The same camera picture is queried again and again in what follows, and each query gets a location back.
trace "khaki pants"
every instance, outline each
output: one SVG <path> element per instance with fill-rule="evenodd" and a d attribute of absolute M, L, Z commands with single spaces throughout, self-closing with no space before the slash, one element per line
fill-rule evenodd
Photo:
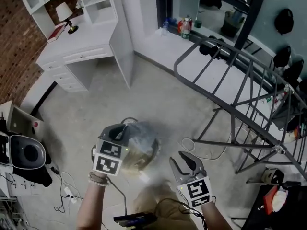
<path fill-rule="evenodd" d="M 157 203 L 165 198 L 178 200 L 176 194 L 169 186 L 163 184 L 159 187 L 147 187 L 140 192 L 137 199 L 134 200 L 135 213 L 151 212 L 157 206 Z M 182 214 L 179 211 L 179 203 L 171 200 L 164 200 L 157 208 L 156 215 L 158 220 L 145 229 L 150 230 L 197 230 L 195 223 L 190 215 Z"/>

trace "gray floor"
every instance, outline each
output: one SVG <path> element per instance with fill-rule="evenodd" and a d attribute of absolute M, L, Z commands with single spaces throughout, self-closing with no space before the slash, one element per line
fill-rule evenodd
<path fill-rule="evenodd" d="M 133 200 L 148 184 L 166 178 L 176 187 L 168 159 L 173 156 L 179 160 L 177 152 L 182 148 L 178 142 L 185 136 L 199 134 L 215 107 L 214 103 L 175 77 L 136 57 L 130 90 L 115 61 L 108 58 L 99 62 L 89 92 L 67 93 L 57 86 L 39 112 L 47 126 L 45 143 L 48 151 L 60 170 L 74 178 L 81 196 L 85 194 L 87 175 L 92 168 L 90 149 L 102 129 L 129 116 L 151 123 L 161 139 L 162 148 L 144 171 L 150 180 L 146 183 L 137 174 L 120 173 L 113 177 L 114 183 L 126 194 L 128 213 L 132 213 Z M 228 141 L 229 119 L 227 113 L 220 112 L 206 138 Z M 218 156 L 222 150 L 220 147 L 198 146 L 195 153 L 210 158 Z M 261 173 L 263 167 L 235 175 L 242 157 L 240 150 L 227 148 L 219 160 L 203 161 L 216 196 L 216 205 L 227 220 L 229 217 L 247 216 L 259 189 L 256 185 L 245 184 L 245 181 Z M 41 195 L 21 197 L 29 222 L 40 230 L 75 229 L 80 203 L 68 204 L 64 199 L 65 214 L 56 212 L 54 206 L 60 206 L 60 180 L 54 175 L 52 177 L 54 183 Z M 73 184 L 68 176 L 65 179 Z M 113 217 L 123 214 L 122 196 L 113 187 L 108 187 L 103 211 L 106 227 L 122 229 L 113 222 Z M 200 221 L 196 222 L 202 229 Z"/>

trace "metal rack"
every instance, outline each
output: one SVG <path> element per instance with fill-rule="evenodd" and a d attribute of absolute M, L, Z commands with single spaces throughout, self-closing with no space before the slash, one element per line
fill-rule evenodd
<path fill-rule="evenodd" d="M 197 75 L 197 77 L 190 81 L 184 76 L 180 75 L 178 72 L 178 65 L 193 51 L 195 50 L 199 45 L 205 44 L 205 45 L 211 45 L 215 46 L 216 52 L 212 56 L 212 58 L 209 60 L 209 62 L 204 66 L 204 68 L 200 71 L 200 73 Z M 206 69 L 209 67 L 209 65 L 213 62 L 215 58 L 222 57 L 225 59 L 226 57 L 229 57 L 229 55 L 235 55 L 234 58 L 232 58 L 229 63 L 226 71 L 224 72 L 222 78 L 216 85 L 215 89 L 212 92 L 209 92 L 205 90 L 204 88 L 200 87 L 196 84 L 197 80 L 204 74 Z M 227 103 L 224 100 L 217 97 L 216 93 L 219 90 L 221 84 L 225 80 L 226 75 L 228 74 L 231 67 L 237 67 L 241 71 L 245 73 L 245 76 L 243 78 L 243 81 L 241 83 L 241 86 L 239 90 L 236 93 L 236 96 L 232 103 Z M 263 63 L 259 62 L 257 59 L 255 59 L 253 56 L 242 52 L 222 41 L 219 41 L 217 39 L 213 38 L 202 38 L 199 42 L 196 42 L 194 45 L 192 45 L 183 55 L 181 55 L 177 61 L 174 64 L 174 74 L 175 76 L 185 85 L 191 87 L 195 91 L 201 93 L 202 95 L 209 98 L 211 101 L 215 102 L 217 105 L 220 106 L 220 108 L 216 108 L 213 111 L 215 111 L 212 119 L 206 126 L 206 128 L 203 130 L 201 135 L 197 139 L 192 139 L 195 143 L 200 144 L 207 144 L 207 145 L 216 145 L 216 146 L 228 146 L 228 147 L 235 147 L 242 149 L 246 156 L 239 167 L 239 169 L 236 171 L 236 174 L 241 173 L 243 171 L 246 171 L 260 163 L 264 164 L 274 164 L 274 165 L 293 165 L 295 166 L 298 171 L 302 174 L 305 180 L 307 180 L 307 174 L 306 174 L 306 166 L 301 166 L 302 164 L 302 158 L 303 153 L 305 149 L 305 142 L 306 142 L 306 121 L 304 118 L 304 112 L 303 109 L 307 109 L 306 103 L 302 100 L 302 98 L 299 96 L 297 92 L 276 72 L 274 72 L 269 67 L 265 66 Z M 240 101 L 239 98 L 241 96 L 241 93 L 246 86 L 247 79 L 250 79 L 250 95 L 249 98 Z M 253 87 L 254 84 L 259 85 L 259 91 L 257 97 L 253 97 Z M 267 94 L 261 95 L 261 91 L 264 90 L 267 92 Z M 276 96 L 282 92 L 286 92 L 285 97 L 282 99 L 280 105 L 277 107 L 276 110 L 273 110 L 274 107 L 274 100 Z M 269 115 L 265 115 L 261 112 L 260 108 L 257 108 L 259 106 L 259 100 L 273 97 L 272 99 L 272 107 Z M 248 104 L 248 110 L 246 113 L 241 112 L 238 110 L 238 107 L 241 105 Z M 286 110 L 286 114 L 284 116 L 281 116 L 280 110 Z M 214 121 L 215 117 L 217 116 L 218 112 L 220 110 L 225 110 L 228 112 L 231 116 L 231 142 L 219 142 L 219 141 L 209 141 L 209 140 L 203 140 L 203 136 Z M 261 124 L 258 124 L 255 122 L 256 116 L 259 115 L 262 117 Z M 298 140 L 295 142 L 295 148 L 292 153 L 289 152 L 288 148 L 285 146 L 285 136 L 287 132 L 287 126 L 289 121 L 299 115 L 299 123 L 304 123 L 303 130 L 299 129 L 299 133 L 303 132 L 304 137 L 301 139 L 301 144 L 298 144 Z M 270 126 L 276 121 L 276 118 L 283 118 L 284 119 L 284 125 L 283 125 L 283 134 L 281 140 L 278 140 L 275 136 L 273 136 L 269 130 Z M 235 128 L 235 120 L 238 119 L 241 121 L 241 125 L 239 130 L 236 132 Z M 245 125 L 249 128 L 249 132 L 245 138 L 244 142 L 239 142 L 237 139 L 237 136 L 242 128 L 242 126 Z M 250 136 L 250 133 L 254 132 L 256 134 L 256 137 L 252 140 L 251 144 L 247 144 L 247 139 Z M 256 144 L 257 140 L 261 139 L 262 144 Z M 253 150 L 259 150 L 258 155 L 254 155 L 252 152 Z M 289 162 L 270 162 L 268 161 L 269 158 L 272 158 L 276 154 L 283 154 L 285 157 L 288 158 Z M 254 162 L 248 166 L 244 165 L 247 162 L 248 157 L 251 157 Z"/>

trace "forearm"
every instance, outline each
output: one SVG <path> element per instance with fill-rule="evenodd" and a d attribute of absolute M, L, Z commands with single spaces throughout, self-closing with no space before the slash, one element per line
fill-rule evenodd
<path fill-rule="evenodd" d="M 89 183 L 77 216 L 77 230 L 101 229 L 105 187 Z"/>
<path fill-rule="evenodd" d="M 201 206 L 208 230 L 232 230 L 213 202 Z"/>

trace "power strip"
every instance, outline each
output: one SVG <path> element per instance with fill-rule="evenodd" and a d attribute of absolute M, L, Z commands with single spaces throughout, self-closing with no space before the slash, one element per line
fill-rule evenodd
<path fill-rule="evenodd" d="M 64 188 L 64 192 L 66 193 L 66 195 L 73 196 L 71 190 L 70 190 L 67 186 Z M 75 198 L 75 197 L 74 197 L 74 198 L 71 198 L 71 202 L 72 202 L 73 204 L 77 203 L 77 198 Z"/>

